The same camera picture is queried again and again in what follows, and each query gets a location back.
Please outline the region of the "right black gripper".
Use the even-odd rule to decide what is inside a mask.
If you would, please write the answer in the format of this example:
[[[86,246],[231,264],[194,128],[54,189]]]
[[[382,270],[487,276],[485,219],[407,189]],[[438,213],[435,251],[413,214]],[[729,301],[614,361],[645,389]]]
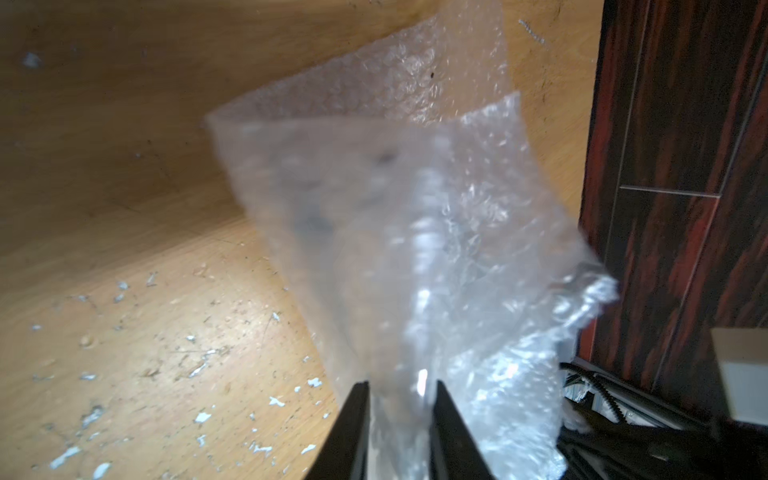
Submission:
[[[767,433],[713,420],[699,429],[633,425],[597,373],[573,363],[559,368],[594,387],[614,421],[571,399],[585,421],[564,425],[557,448],[567,462],[565,479],[765,479]]]

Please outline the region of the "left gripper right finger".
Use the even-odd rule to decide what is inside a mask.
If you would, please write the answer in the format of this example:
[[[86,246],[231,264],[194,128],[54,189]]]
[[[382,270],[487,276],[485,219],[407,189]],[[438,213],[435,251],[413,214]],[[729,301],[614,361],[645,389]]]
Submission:
[[[432,480],[494,479],[445,384],[438,380],[430,426]]]

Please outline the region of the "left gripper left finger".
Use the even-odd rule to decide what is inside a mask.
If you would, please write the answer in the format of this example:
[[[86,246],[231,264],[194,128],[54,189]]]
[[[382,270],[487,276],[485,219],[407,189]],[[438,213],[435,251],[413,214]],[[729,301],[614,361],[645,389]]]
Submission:
[[[305,480],[367,478],[370,427],[369,383],[358,382],[349,392]]]

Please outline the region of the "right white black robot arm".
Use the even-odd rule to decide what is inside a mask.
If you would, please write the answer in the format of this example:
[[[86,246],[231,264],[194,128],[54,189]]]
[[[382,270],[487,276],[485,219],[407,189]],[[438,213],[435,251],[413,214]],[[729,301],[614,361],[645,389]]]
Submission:
[[[567,479],[764,479],[767,476],[767,332],[711,332],[728,412],[708,423],[588,369],[563,363],[567,385],[589,393],[566,403],[557,447]]]

